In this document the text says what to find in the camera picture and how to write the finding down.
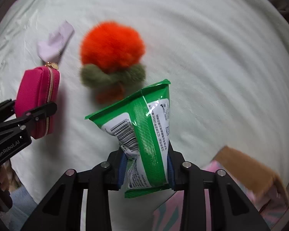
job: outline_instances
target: human hand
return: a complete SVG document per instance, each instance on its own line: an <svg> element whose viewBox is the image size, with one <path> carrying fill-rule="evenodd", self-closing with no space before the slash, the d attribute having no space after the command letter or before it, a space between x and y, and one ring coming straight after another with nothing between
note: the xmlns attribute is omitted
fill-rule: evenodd
<svg viewBox="0 0 289 231"><path fill-rule="evenodd" d="M2 191L9 188L8 174L4 166L0 167L0 188Z"/></svg>

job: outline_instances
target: blue gripper pad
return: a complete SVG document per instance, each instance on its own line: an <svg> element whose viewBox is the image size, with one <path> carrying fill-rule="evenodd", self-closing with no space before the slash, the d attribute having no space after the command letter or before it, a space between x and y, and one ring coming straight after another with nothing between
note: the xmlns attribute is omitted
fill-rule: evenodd
<svg viewBox="0 0 289 231"><path fill-rule="evenodd" d="M122 153L121 161L120 161L120 166L118 170L118 187L121 188L121 186L124 183L124 177L125 177L125 171L126 171L126 166L127 166L127 156L125 153Z"/></svg>
<svg viewBox="0 0 289 231"><path fill-rule="evenodd" d="M173 170L173 166L172 166L172 162L171 162L169 154L167 156L167 164L168 164L167 166L168 183L170 187L173 189L174 188L174 170Z"/></svg>

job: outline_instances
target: zipper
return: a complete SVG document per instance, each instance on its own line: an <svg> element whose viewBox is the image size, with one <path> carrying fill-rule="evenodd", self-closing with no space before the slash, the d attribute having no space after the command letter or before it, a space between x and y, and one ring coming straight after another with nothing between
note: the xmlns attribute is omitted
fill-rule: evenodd
<svg viewBox="0 0 289 231"><path fill-rule="evenodd" d="M54 72L52 71L52 68L48 67L48 69L50 72L50 85L49 85L49 90L48 90L47 102L50 102L51 96L52 96L52 91L54 89L55 76L54 76ZM49 117L46 117L45 135L48 134L48 131L49 131Z"/></svg>

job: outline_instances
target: silver bolt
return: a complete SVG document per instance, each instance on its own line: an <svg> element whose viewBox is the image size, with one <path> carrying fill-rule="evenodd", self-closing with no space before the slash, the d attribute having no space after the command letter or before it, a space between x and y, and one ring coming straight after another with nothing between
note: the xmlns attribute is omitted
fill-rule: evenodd
<svg viewBox="0 0 289 231"><path fill-rule="evenodd" d="M66 174L67 176L72 176L73 174L75 174L75 170L74 170L74 169L69 169L69 170L67 170L67 171L65 172L65 174Z"/></svg>
<svg viewBox="0 0 289 231"><path fill-rule="evenodd" d="M103 168L108 168L109 166L110 166L110 163L107 162L107 161L103 161L103 162L101 163L101 167L103 167Z"/></svg>
<svg viewBox="0 0 289 231"><path fill-rule="evenodd" d="M189 161L185 161L182 163L182 166L185 167L185 168L189 168L192 166L192 164L189 162Z"/></svg>
<svg viewBox="0 0 289 231"><path fill-rule="evenodd" d="M217 171L217 174L218 174L219 176L225 176L225 175L226 175L226 171L223 170L223 169L220 169L220 170Z"/></svg>

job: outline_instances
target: barcode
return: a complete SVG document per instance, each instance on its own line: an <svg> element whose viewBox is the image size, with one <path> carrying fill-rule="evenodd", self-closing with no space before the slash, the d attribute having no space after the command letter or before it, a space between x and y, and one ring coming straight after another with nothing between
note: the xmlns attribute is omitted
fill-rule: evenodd
<svg viewBox="0 0 289 231"><path fill-rule="evenodd" d="M131 152L138 149L137 138L128 119L119 122L111 128L110 131L118 138L119 142L126 146Z"/></svg>

